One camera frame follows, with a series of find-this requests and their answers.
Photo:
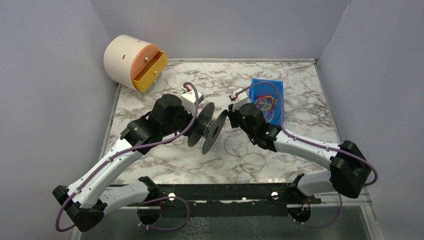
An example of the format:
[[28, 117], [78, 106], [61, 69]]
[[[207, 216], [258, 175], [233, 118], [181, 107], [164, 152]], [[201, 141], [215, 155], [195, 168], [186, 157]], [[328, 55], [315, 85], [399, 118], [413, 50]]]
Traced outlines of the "blue plastic bin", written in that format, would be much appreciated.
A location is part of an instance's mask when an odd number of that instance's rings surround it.
[[251, 84], [258, 84], [249, 89], [249, 99], [263, 113], [266, 122], [281, 126], [284, 121], [284, 111], [280, 98], [283, 94], [283, 82], [253, 78]]

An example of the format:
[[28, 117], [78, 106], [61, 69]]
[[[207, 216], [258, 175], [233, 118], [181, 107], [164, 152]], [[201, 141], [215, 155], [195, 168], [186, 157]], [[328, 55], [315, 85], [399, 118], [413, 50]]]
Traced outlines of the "black cable spool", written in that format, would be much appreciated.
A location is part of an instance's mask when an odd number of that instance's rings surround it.
[[201, 141], [201, 153], [206, 155], [218, 139], [226, 122], [228, 111], [224, 109], [217, 118], [213, 118], [215, 104], [208, 103], [198, 114], [188, 131], [187, 145], [194, 147]]

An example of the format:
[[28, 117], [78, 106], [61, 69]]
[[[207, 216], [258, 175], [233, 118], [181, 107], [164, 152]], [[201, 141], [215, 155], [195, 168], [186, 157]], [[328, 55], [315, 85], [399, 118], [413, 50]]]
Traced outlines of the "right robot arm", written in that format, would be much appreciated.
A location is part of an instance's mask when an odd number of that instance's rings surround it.
[[239, 108], [230, 104], [228, 118], [231, 127], [243, 130], [253, 145], [272, 152], [295, 155], [325, 168], [325, 171], [302, 173], [295, 178], [291, 188], [299, 196], [337, 192], [356, 199], [372, 171], [355, 143], [348, 140], [343, 144], [319, 143], [296, 135], [281, 126], [266, 122], [262, 112], [253, 103], [245, 103]]

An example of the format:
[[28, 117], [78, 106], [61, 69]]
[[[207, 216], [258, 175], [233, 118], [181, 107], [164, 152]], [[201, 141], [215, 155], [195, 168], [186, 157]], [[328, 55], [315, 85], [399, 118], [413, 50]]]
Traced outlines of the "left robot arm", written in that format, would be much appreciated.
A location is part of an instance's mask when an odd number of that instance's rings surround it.
[[144, 201], [156, 185], [149, 177], [111, 189], [110, 184], [153, 147], [172, 142], [188, 132], [195, 122], [202, 93], [193, 90], [180, 97], [164, 94], [153, 109], [131, 121], [110, 151], [87, 173], [69, 186], [59, 185], [52, 194], [73, 227], [87, 232], [103, 217], [124, 206]]

